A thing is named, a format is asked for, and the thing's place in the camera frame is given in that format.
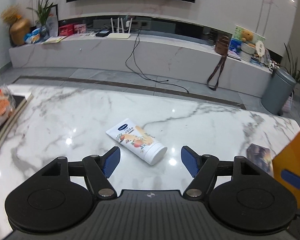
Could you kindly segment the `marble TV console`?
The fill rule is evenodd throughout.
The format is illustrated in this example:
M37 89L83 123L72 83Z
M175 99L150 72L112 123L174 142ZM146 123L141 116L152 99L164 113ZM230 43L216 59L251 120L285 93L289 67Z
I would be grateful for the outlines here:
M107 70L183 92L181 81L206 85L221 58L205 44L143 33L126 40L72 35L11 48L9 56L14 68ZM261 97L270 78L266 67L227 58L218 87Z

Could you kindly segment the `potted green plant right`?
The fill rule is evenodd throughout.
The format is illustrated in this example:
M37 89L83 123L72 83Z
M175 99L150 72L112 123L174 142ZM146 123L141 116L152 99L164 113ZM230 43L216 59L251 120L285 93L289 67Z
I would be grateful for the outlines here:
M287 57L287 65L281 65L280 68L283 69L286 73L288 73L296 83L300 83L300 62L297 56L293 55L292 49L289 44L284 44L286 57Z

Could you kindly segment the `green picture board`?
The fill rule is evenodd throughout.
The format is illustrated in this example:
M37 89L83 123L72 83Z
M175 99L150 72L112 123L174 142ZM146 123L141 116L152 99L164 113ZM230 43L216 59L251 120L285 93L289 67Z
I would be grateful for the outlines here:
M251 58L255 54L255 48L250 47L241 41L241 31L243 29L245 28L240 27L238 25L236 26L234 34L232 35L232 38L230 40L228 56L241 61L250 62ZM260 36L254 32L253 34L254 34L254 38L253 38L254 45L258 40L261 40L262 42L266 40L266 38L263 36Z

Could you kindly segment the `white round fan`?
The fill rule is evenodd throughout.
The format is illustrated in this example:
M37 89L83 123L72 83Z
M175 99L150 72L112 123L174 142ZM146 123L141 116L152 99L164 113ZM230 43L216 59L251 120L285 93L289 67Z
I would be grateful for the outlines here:
M258 40L255 43L255 51L259 58L263 57L265 54L264 43L261 40Z

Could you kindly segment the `white wifi router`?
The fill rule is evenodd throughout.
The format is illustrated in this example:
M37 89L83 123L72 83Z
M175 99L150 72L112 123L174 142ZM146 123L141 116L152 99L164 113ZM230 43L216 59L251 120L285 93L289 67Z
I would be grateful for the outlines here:
M125 31L125 26L123 24L123 18L117 18L117 26L116 30L114 30L114 20L113 18L110 19L111 24L111 32L106 36L106 38L111 39L128 39L131 36L130 30L132 26L132 22L129 21L128 23L128 31Z

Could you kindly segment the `blue snack bag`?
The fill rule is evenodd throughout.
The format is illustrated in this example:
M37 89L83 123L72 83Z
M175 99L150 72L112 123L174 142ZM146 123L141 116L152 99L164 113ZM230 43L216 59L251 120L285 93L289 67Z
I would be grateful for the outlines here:
M48 38L49 35L47 34L47 30L37 28L24 36L24 42L26 44L34 44L38 42L44 42Z

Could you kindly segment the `gold vase with dried flowers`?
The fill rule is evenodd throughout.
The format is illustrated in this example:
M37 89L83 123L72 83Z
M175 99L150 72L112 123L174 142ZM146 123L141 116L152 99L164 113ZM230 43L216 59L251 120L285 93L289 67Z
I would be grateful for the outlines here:
M19 7L10 5L1 13L0 18L9 27L9 35L13 45L24 45L24 37L30 33L31 22L20 14Z

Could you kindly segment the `orange storage box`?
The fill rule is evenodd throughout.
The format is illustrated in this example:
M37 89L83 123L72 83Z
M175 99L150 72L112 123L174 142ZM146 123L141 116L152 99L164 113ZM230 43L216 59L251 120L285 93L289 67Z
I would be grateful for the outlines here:
M300 189L294 188L281 178L283 170L289 170L300 176L300 132L294 139L273 159L274 178L285 186L296 198L300 209Z

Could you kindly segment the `snack package on books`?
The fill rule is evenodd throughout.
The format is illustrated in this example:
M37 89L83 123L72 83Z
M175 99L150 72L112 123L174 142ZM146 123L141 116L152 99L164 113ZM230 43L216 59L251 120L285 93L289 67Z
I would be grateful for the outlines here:
M6 85L0 86L0 126L14 113L15 99Z

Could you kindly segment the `teddy bear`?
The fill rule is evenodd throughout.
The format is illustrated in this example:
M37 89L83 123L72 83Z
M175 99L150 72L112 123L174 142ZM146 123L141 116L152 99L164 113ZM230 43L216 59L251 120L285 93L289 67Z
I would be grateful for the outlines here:
M247 29L243 29L241 31L241 41L248 46L255 48L255 45L253 44L253 38L254 34L252 31L249 31Z

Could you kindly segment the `illustrated card box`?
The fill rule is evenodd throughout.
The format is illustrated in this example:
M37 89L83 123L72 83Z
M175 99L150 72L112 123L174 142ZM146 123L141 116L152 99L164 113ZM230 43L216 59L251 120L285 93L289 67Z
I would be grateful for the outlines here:
M270 149L256 144L251 144L247 148L246 156L247 159L261 168L264 172L272 177L274 176Z

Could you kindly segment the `red gift box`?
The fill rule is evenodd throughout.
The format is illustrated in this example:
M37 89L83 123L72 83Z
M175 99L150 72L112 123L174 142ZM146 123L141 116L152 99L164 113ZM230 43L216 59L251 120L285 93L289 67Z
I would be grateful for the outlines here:
M71 36L74 32L74 24L67 24L59 27L59 36Z

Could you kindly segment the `white lotion tube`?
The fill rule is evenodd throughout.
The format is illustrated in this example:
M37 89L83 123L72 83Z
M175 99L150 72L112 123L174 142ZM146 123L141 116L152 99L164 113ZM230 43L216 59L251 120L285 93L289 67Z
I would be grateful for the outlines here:
M106 134L149 165L158 163L167 152L166 146L128 118L108 129Z

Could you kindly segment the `potted green plant left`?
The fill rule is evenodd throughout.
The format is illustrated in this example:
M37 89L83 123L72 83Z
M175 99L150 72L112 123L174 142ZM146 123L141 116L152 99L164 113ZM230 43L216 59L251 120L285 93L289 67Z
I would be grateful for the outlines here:
M38 0L36 8L27 7L37 15L35 21L40 39L46 41L50 37L58 36L58 8L51 0Z

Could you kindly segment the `grey trash can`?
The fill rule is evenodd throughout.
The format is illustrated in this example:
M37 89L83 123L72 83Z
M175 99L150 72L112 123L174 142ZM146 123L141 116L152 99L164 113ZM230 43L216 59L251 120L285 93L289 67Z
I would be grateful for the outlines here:
M295 79L282 69L275 69L261 98L263 107L278 115L296 85Z

